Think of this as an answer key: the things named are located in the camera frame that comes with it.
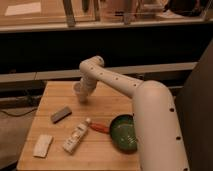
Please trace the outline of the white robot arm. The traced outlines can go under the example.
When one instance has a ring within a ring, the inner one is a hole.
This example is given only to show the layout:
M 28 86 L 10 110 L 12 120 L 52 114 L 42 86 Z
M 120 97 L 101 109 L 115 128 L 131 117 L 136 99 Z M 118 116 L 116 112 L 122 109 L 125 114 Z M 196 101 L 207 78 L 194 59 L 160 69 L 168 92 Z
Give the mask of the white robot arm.
M 98 81 L 132 99 L 141 171 L 190 171 L 174 99 L 164 84 L 107 70 L 100 56 L 82 61 L 79 69 L 83 100 Z

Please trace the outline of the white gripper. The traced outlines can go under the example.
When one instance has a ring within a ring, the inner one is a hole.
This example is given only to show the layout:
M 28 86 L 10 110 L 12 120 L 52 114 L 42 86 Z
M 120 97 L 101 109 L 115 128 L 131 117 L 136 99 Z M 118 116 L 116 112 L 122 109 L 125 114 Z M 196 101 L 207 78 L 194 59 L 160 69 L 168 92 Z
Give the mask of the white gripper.
M 88 85 L 79 85 L 77 91 L 77 97 L 80 103 L 87 101 L 87 98 L 92 94 L 94 88 Z

